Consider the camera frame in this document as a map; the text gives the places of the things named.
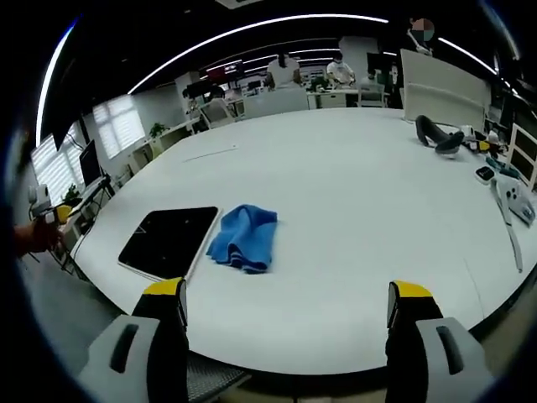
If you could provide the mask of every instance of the white shirt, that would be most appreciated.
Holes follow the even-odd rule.
[[[280,67],[278,59],[272,60],[268,63],[267,72],[272,75],[275,88],[289,88],[298,86],[298,84],[293,81],[293,75],[295,71],[299,69],[300,65],[298,61],[286,57],[285,67]]]
[[[341,84],[350,84],[352,74],[354,74],[354,71],[352,71],[351,67],[349,67],[349,65],[344,61],[341,63],[332,61],[328,67],[326,67],[326,72],[333,74]]]

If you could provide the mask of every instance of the yellow object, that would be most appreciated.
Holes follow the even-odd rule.
[[[406,281],[396,280],[394,281],[399,291],[399,297],[417,297],[417,296],[430,296],[433,295],[424,287],[417,284],[407,283]]]
[[[62,204],[56,208],[56,219],[58,220],[59,224],[64,225],[67,223],[67,218],[69,218],[69,214],[72,209],[73,207],[65,204]]]
[[[153,283],[143,293],[154,296],[174,296],[181,281],[183,281],[183,277]]]
[[[486,141],[479,142],[479,151],[488,151],[490,149],[490,143]]]

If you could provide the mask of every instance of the game controller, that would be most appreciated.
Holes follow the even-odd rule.
[[[501,196],[505,194],[509,210],[514,212],[526,225],[531,225],[535,220],[535,209],[528,197],[524,194],[519,181],[505,179],[498,184]]]

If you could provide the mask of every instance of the white round table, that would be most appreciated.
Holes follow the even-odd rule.
[[[518,273],[500,211],[473,177],[480,157],[447,160],[387,109],[321,109],[258,118],[180,141],[100,212],[76,262],[131,313],[150,280],[117,263],[151,211],[249,203],[276,211],[273,263],[245,275],[203,254],[187,284],[196,353],[281,374],[385,365],[388,283],[429,289],[470,328],[537,262],[537,226],[514,218]],[[214,238],[219,225],[209,237]]]

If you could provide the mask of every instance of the human hand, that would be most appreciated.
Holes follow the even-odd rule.
[[[31,252],[44,252],[53,249],[62,239],[63,233],[43,218],[14,229],[15,250],[18,257]]]

